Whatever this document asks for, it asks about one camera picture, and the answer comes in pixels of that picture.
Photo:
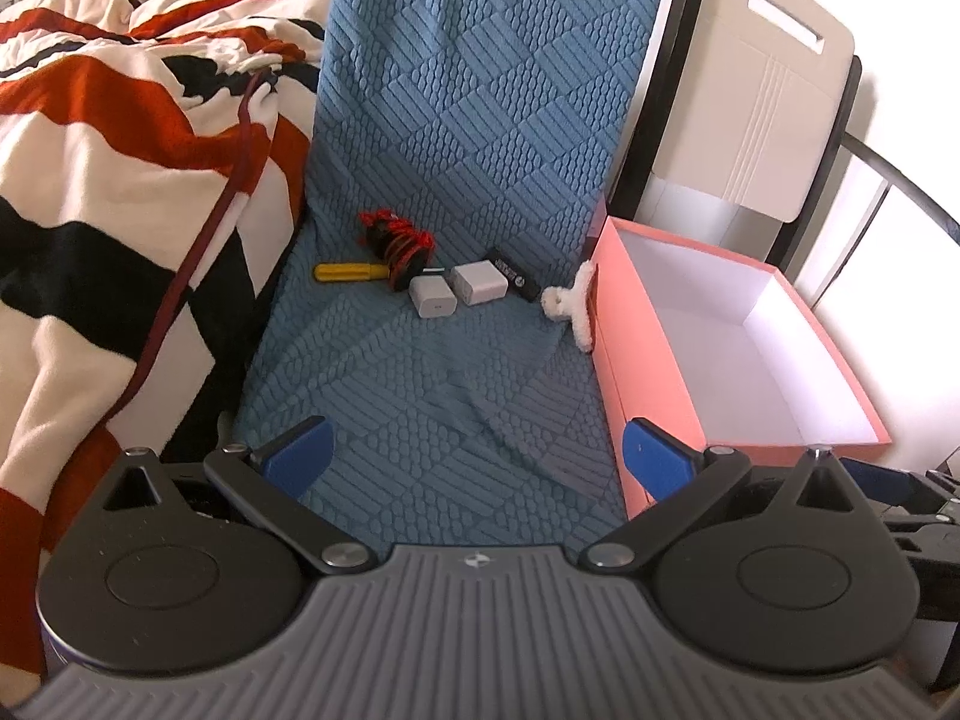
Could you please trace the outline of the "yellow handle screwdriver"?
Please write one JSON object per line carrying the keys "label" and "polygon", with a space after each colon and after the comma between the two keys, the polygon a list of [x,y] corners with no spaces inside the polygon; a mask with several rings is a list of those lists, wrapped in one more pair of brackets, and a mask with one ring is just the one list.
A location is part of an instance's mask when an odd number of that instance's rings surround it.
{"label": "yellow handle screwdriver", "polygon": [[382,263],[318,263],[313,277],[318,283],[363,283],[389,278],[391,269]]}

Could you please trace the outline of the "small white charger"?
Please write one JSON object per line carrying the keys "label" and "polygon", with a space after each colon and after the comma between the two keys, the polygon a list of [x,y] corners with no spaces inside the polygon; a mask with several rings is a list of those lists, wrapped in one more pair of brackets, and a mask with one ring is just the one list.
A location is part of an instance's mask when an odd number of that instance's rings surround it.
{"label": "small white charger", "polygon": [[457,296],[443,275],[420,275],[409,286],[410,301],[420,319],[444,319],[457,309]]}

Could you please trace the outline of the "black rectangular stick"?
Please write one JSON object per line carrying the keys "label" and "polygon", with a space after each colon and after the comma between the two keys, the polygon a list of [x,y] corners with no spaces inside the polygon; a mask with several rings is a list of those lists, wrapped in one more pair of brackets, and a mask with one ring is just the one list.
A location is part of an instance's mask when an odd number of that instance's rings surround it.
{"label": "black rectangular stick", "polygon": [[492,247],[487,252],[487,260],[506,278],[508,288],[519,294],[524,301],[535,302],[540,298],[540,284],[525,268],[506,257],[500,249]]}

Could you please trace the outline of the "red black hair claw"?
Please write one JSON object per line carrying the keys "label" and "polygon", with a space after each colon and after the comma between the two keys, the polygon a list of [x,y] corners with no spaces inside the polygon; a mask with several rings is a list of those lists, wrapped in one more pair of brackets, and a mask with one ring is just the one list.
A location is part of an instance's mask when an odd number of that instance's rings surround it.
{"label": "red black hair claw", "polygon": [[394,291],[405,291],[425,273],[436,250],[431,232],[387,208],[363,211],[358,219],[363,227],[361,240],[387,266],[387,283]]}

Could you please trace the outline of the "large white charger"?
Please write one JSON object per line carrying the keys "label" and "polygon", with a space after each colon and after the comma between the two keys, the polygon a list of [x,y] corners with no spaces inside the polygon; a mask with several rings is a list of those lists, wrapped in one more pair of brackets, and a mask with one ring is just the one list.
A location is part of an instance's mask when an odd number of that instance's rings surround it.
{"label": "large white charger", "polygon": [[489,260],[457,265],[449,273],[451,289],[462,304],[478,305],[503,299],[509,281]]}

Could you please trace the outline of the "pink cardboard box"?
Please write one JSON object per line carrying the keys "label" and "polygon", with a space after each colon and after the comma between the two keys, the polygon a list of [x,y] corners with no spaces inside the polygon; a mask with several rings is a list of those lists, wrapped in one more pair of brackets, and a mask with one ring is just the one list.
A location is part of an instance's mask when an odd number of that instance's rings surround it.
{"label": "pink cardboard box", "polygon": [[592,260],[592,357],[615,457],[635,418],[758,465],[791,465],[811,445],[885,454],[866,390],[776,268],[620,218],[605,220]]}

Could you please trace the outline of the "blue textured sofa cover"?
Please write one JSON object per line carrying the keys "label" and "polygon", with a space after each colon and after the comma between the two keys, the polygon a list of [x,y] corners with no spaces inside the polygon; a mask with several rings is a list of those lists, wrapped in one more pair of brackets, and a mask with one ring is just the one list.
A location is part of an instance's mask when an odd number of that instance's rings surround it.
{"label": "blue textured sofa cover", "polygon": [[601,392],[566,325],[508,296],[423,319],[366,259],[391,210],[443,268],[500,250],[573,280],[661,0],[332,0],[306,166],[308,216],[245,379],[238,439],[309,416],[335,431],[306,504],[397,544],[561,544],[625,518]]}

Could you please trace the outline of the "cream folding chair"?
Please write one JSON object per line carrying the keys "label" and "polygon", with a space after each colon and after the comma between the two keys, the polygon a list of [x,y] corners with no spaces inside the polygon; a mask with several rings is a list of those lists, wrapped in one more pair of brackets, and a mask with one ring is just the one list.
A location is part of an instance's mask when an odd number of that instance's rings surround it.
{"label": "cream folding chair", "polygon": [[670,0],[608,214],[786,270],[861,75],[815,0]]}

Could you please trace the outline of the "red white black blanket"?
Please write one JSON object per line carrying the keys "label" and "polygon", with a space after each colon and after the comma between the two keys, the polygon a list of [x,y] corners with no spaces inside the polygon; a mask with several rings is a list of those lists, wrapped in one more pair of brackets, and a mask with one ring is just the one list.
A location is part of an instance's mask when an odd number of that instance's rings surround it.
{"label": "red white black blanket", "polygon": [[2,15],[2,700],[36,589],[127,447],[212,431],[304,206],[331,0],[20,0]]}

